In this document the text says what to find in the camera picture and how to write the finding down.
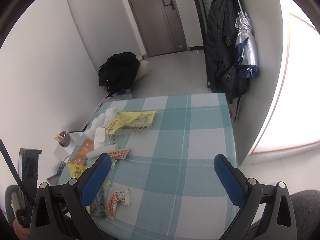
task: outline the black strap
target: black strap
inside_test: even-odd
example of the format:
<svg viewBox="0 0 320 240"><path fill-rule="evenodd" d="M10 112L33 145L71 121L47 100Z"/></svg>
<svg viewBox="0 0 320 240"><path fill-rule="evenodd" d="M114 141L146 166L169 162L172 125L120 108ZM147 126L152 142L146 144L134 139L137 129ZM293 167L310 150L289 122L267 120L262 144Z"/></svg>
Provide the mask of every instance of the black strap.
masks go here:
<svg viewBox="0 0 320 240"><path fill-rule="evenodd" d="M239 109L240 99L241 99L241 95L238 97L238 101L237 101L237 109L236 109L235 121L236 121L237 115L238 115L238 109Z"/></svg>

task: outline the black clamp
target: black clamp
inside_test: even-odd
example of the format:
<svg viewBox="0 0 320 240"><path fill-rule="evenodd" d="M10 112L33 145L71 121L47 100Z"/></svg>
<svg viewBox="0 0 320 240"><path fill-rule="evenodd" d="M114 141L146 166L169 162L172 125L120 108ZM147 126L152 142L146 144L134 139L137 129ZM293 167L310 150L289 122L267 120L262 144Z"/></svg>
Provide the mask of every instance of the black clamp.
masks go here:
<svg viewBox="0 0 320 240"><path fill-rule="evenodd" d="M266 206L253 239L297 240L293 206L284 182L271 186L247 179L223 154L215 157L213 165L233 205L240 208L220 240L242 240L263 203Z"/></svg>
<svg viewBox="0 0 320 240"><path fill-rule="evenodd" d="M65 185L40 184L33 207L31 240L106 240L85 207L92 204L111 169L111 158L102 154L79 179ZM69 212L72 220L67 220Z"/></svg>

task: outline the blue gripper pad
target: blue gripper pad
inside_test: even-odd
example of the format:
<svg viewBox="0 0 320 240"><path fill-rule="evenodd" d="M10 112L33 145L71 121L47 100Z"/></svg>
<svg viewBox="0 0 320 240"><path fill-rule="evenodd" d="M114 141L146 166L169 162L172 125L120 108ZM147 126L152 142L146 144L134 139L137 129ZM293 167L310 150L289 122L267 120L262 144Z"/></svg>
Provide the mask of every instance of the blue gripper pad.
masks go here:
<svg viewBox="0 0 320 240"><path fill-rule="evenodd" d="M108 154L102 154L92 167L86 169L81 175L79 180L85 179L80 194L80 203L84 208L92 204L110 170L111 158Z"/></svg>
<svg viewBox="0 0 320 240"><path fill-rule="evenodd" d="M242 208L245 203L244 189L233 175L231 169L234 169L234 167L222 154L214 158L213 167L233 205Z"/></svg>

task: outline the plaid tablecloth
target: plaid tablecloth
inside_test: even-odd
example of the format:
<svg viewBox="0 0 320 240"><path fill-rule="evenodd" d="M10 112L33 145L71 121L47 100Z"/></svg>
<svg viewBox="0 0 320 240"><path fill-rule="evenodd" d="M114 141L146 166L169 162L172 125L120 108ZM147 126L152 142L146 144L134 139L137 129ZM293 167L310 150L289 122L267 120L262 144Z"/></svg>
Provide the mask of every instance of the plaid tablecloth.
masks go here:
<svg viewBox="0 0 320 240"><path fill-rule="evenodd" d="M99 114L109 107L157 113L149 130L116 136L119 148L131 150L110 171L106 198L128 188L131 205L119 203L115 220L95 219L99 228L120 240L219 239L236 215L213 169L213 159L221 153L236 166L224 94L116 101L105 103ZM87 165L95 160L87 160ZM65 169L59 183L68 179Z"/></svg>

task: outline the yellow wrapper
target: yellow wrapper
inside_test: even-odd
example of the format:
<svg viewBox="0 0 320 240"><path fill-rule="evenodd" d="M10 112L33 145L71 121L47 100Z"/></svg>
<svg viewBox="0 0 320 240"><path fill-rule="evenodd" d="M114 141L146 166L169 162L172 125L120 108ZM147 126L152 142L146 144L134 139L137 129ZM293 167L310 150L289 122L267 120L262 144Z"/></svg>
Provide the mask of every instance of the yellow wrapper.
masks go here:
<svg viewBox="0 0 320 240"><path fill-rule="evenodd" d="M125 112L122 111L116 116L116 118L107 127L106 133L115 134L119 133L130 133L134 131L142 131L148 128L156 114L156 111L145 111L145 112Z"/></svg>
<svg viewBox="0 0 320 240"><path fill-rule="evenodd" d="M81 174L82 174L87 168L88 168L88 167L86 167L86 166L68 163L68 169L69 169L69 172L70 172L70 175L71 175L72 178L77 178L77 179L79 179L79 177L81 176Z"/></svg>

